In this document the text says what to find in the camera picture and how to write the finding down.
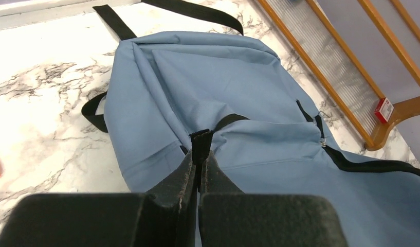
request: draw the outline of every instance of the blue backpack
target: blue backpack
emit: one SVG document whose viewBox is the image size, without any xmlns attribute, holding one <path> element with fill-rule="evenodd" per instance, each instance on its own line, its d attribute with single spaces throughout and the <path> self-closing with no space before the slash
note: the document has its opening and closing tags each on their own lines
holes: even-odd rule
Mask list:
<svg viewBox="0 0 420 247">
<path fill-rule="evenodd" d="M 143 2 L 243 33 L 217 10 Z M 220 169 L 243 192 L 326 198 L 352 247 L 420 246 L 420 170 L 342 151 L 313 101 L 260 40 L 183 31 L 138 38 L 108 6 L 95 10 L 122 41 L 105 115 L 95 115 L 105 93 L 82 113 L 108 130 L 131 192 L 163 180 L 192 149 L 190 136 L 207 133 Z"/>
</svg>

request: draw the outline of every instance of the shoulder strap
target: shoulder strap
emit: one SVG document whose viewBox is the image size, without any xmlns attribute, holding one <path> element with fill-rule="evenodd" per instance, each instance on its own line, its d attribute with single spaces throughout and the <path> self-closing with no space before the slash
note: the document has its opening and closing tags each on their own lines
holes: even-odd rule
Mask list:
<svg viewBox="0 0 420 247">
<path fill-rule="evenodd" d="M 109 5 L 94 6 L 93 9 L 117 34 L 117 36 L 119 36 L 120 40 L 137 38 L 133 31 L 131 31 L 131 29 Z"/>
<path fill-rule="evenodd" d="M 243 35 L 242 24 L 236 18 L 220 10 L 184 2 L 182 0 L 142 0 L 142 3 L 146 3 L 195 19 L 222 24 L 237 30 L 239 33 L 241 33 L 241 35 Z M 109 5 L 94 6 L 93 9 L 117 34 L 120 40 L 128 40 L 137 37 Z M 81 109 L 83 116 L 102 132 L 108 132 L 104 121 L 104 115 L 95 115 L 95 113 L 99 103 L 106 95 L 106 93 L 107 92 L 102 93 L 89 100 Z"/>
<path fill-rule="evenodd" d="M 189 3 L 182 0 L 142 0 L 142 3 L 169 10 L 198 20 L 218 23 L 237 30 L 241 35 L 244 35 L 243 25 L 236 18 L 217 9 L 212 9 L 206 6 Z"/>
</svg>

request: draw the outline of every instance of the blue fabric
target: blue fabric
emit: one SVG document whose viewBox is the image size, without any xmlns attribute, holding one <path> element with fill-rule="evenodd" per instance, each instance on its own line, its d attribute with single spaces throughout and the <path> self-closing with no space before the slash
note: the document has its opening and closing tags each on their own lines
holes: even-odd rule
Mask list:
<svg viewBox="0 0 420 247">
<path fill-rule="evenodd" d="M 189 134 L 224 116 L 250 120 L 215 133 L 223 172 L 246 193 L 327 198 L 350 246 L 420 246 L 420 177 L 337 168 L 306 122 L 310 97 L 261 41 L 228 34 L 161 32 L 121 41 L 104 114 L 125 181 L 144 192 L 178 167 Z M 340 150 L 329 128 L 327 144 Z M 372 158 L 343 152 L 352 162 Z"/>
</svg>

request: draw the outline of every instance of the white marble surface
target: white marble surface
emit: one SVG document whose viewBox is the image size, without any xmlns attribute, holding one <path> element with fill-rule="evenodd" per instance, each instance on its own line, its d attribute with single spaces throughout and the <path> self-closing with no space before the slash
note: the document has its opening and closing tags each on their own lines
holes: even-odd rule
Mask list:
<svg viewBox="0 0 420 247">
<path fill-rule="evenodd" d="M 383 149 L 366 151 L 342 112 L 248 0 L 194 2 L 236 16 L 246 36 L 274 49 L 343 149 L 420 167 L 396 130 Z M 145 4 L 116 11 L 138 36 L 165 30 L 232 33 Z M 128 191 L 108 135 L 80 113 L 107 88 L 116 47 L 94 13 L 0 31 L 0 230 L 11 208 L 31 193 Z"/>
</svg>

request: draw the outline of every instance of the small red box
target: small red box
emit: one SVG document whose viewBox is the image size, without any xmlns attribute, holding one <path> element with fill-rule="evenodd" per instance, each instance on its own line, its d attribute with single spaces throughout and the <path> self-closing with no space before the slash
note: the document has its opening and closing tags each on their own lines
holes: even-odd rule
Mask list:
<svg viewBox="0 0 420 247">
<path fill-rule="evenodd" d="M 393 113 L 394 106 L 387 98 L 383 98 L 379 101 L 378 106 L 375 109 L 375 115 L 380 122 L 386 124 Z"/>
</svg>

